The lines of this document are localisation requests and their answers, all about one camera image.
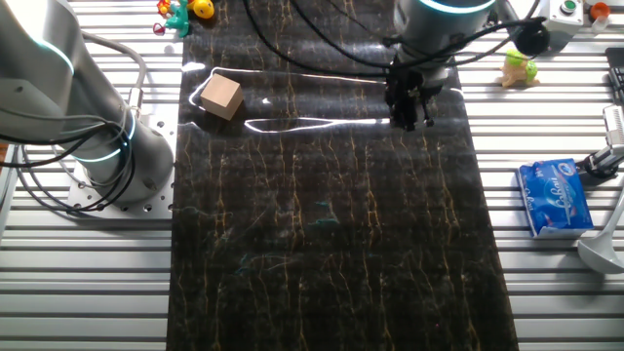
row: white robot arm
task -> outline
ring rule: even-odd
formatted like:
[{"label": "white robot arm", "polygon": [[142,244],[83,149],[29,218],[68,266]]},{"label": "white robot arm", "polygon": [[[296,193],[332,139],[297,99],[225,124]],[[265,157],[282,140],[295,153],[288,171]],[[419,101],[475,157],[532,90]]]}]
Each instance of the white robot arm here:
[{"label": "white robot arm", "polygon": [[[126,103],[87,52],[65,0],[0,0],[0,48],[0,140],[60,140],[108,122],[125,130],[136,162],[118,203],[146,199],[164,185],[174,156],[165,139],[138,120],[144,73]],[[121,149],[129,145],[111,142],[115,137],[102,130],[72,153],[93,183],[109,182],[127,164]]]}]

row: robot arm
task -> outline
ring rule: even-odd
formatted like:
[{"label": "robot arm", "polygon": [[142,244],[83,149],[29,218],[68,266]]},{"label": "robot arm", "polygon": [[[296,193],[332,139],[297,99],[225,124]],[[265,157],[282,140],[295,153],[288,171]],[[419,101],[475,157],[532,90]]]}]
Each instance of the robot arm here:
[{"label": "robot arm", "polygon": [[[536,0],[529,17],[538,4]],[[493,11],[503,22],[518,20],[508,0],[397,0],[394,23],[402,45],[393,64],[426,59],[462,42],[480,31]],[[548,47],[548,33],[539,22],[509,30],[510,39],[499,44],[500,47],[513,40],[528,55],[539,54]],[[386,102],[396,126],[412,131],[419,126],[434,125],[427,103],[442,90],[452,55],[461,49],[457,47],[448,55],[391,72],[386,81]]]},{"label": "robot arm", "polygon": [[[171,148],[163,136],[140,123],[138,109],[128,106],[98,68],[66,0],[0,0],[0,48],[0,135],[59,140],[101,124],[97,118],[115,123],[125,130],[136,159],[134,180],[119,202],[158,192],[173,168]],[[139,107],[141,95],[133,89],[131,104]],[[126,164],[124,146],[111,142],[115,137],[99,132],[72,154],[93,183],[107,183]],[[108,189],[98,191],[106,194]]]}]

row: plastic packaging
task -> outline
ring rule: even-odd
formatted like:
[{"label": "plastic packaging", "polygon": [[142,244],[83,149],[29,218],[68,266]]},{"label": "plastic packaging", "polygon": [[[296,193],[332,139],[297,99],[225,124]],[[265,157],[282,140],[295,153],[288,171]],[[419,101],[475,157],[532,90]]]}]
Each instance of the plastic packaging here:
[{"label": "plastic packaging", "polygon": [[594,228],[574,160],[535,162],[518,169],[531,236],[578,237]]}]

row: light strip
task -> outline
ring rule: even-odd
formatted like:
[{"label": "light strip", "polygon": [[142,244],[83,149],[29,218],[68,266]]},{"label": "light strip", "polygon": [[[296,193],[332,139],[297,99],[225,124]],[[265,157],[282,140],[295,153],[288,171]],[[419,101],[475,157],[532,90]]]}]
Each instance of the light strip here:
[{"label": "light strip", "polygon": [[488,7],[492,6],[496,2],[496,0],[489,0],[483,5],[473,6],[473,7],[468,7],[468,8],[443,5],[434,0],[420,0],[420,2],[424,5],[429,6],[430,8],[434,10],[438,10],[438,11],[445,12],[448,14],[473,14],[481,10],[485,10]]},{"label": "light strip", "polygon": [[71,75],[74,75],[74,65],[71,63],[71,60],[67,57],[67,55],[62,52],[59,48],[57,48],[56,46],[50,44],[49,42],[45,41],[45,40],[37,40],[34,39],[35,43],[44,46],[50,50],[52,50],[53,52],[55,52],[55,54],[59,55],[61,59],[63,59],[67,65],[69,66],[69,69],[71,69]]},{"label": "light strip", "polygon": [[[130,130],[130,134],[128,135],[128,140],[132,140],[133,139],[133,136],[135,135],[135,128],[137,126],[137,121],[135,121],[135,117],[131,117],[131,118],[133,119],[133,127]],[[74,159],[76,159],[76,161],[79,161],[79,162],[96,163],[96,162],[109,160],[109,159],[117,156],[120,152],[121,152],[121,148],[118,148],[117,150],[109,153],[108,155],[100,157],[98,159],[86,160],[86,159],[81,159],[80,157],[76,157],[76,156],[74,156]]]}]

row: wooden cube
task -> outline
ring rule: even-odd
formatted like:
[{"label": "wooden cube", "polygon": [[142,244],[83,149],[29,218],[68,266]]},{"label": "wooden cube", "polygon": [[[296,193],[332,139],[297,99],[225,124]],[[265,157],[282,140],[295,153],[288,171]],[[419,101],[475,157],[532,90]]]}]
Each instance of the wooden cube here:
[{"label": "wooden cube", "polygon": [[214,74],[202,92],[202,104],[212,114],[231,120],[243,102],[241,85],[222,75]]}]

